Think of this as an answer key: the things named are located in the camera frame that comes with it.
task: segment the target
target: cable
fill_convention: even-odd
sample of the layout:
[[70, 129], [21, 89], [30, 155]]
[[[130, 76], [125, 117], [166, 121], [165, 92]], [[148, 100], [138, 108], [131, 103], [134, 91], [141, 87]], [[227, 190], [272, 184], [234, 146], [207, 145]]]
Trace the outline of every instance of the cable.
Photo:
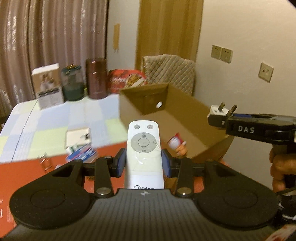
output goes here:
[[19, 142], [20, 142], [20, 138], [22, 137], [22, 133], [23, 133], [23, 131], [24, 131], [24, 128], [26, 127], [26, 124], [27, 124], [27, 122], [28, 122], [28, 120], [29, 120], [29, 118], [30, 118], [30, 116], [31, 116], [31, 114], [32, 114], [32, 111], [33, 111], [33, 109], [35, 108], [35, 105], [36, 105], [36, 104], [37, 104], [37, 100], [36, 100], [36, 102], [35, 102], [35, 104], [34, 104], [32, 110], [31, 110], [31, 112], [30, 112], [30, 114], [29, 114], [27, 120], [26, 120], [26, 123], [25, 123], [24, 127], [22, 128], [22, 131], [21, 131], [21, 133], [20, 133], [20, 137], [19, 137], [19, 139], [18, 139], [18, 141], [17, 141], [17, 145], [15, 146], [15, 151], [14, 151], [13, 156], [12, 156], [12, 158], [11, 158], [11, 162], [13, 161], [13, 159], [14, 159], [14, 157], [15, 157], [15, 152], [16, 152], [16, 150], [17, 150], [17, 146], [18, 146], [18, 144], [19, 144]]

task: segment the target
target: white wall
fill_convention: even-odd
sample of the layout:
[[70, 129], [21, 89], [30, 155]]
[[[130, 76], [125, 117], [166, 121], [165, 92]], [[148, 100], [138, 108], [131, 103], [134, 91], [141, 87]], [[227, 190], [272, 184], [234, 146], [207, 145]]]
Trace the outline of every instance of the white wall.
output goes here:
[[[210, 57], [212, 45], [234, 51], [231, 64]], [[261, 62], [274, 67], [270, 83]], [[226, 102], [237, 113], [296, 116], [296, 9], [287, 0], [204, 0], [195, 97]], [[271, 187], [271, 145], [235, 138], [225, 160]]]
[[[134, 69], [140, 0], [110, 0], [107, 29], [107, 68]], [[113, 50], [114, 25], [120, 23], [119, 51]]]

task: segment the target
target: brown thermos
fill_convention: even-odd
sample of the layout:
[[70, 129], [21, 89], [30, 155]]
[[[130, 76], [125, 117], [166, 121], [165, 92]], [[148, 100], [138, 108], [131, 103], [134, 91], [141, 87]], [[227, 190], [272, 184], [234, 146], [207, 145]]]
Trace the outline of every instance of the brown thermos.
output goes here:
[[91, 99], [103, 99], [108, 96], [107, 61], [103, 58], [86, 60], [86, 83]]

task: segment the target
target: remote control button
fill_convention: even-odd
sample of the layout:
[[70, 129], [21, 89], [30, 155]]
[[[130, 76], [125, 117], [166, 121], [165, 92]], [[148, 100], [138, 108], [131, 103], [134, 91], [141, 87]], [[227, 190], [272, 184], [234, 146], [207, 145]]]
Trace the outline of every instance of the remote control button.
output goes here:
[[142, 137], [138, 140], [138, 144], [142, 147], [146, 147], [149, 145], [149, 140], [145, 137]]
[[139, 153], [149, 153], [156, 148], [156, 145], [155, 137], [146, 132], [138, 133], [131, 139], [131, 147]]

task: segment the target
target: checkered tablecloth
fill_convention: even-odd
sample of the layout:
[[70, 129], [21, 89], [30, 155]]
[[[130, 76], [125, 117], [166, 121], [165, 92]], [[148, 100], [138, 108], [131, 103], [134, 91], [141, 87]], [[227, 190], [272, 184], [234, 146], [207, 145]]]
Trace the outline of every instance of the checkered tablecloth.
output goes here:
[[118, 95], [88, 97], [40, 110], [36, 100], [18, 104], [0, 134], [0, 163], [65, 154], [67, 130], [90, 127], [94, 148], [125, 142]]

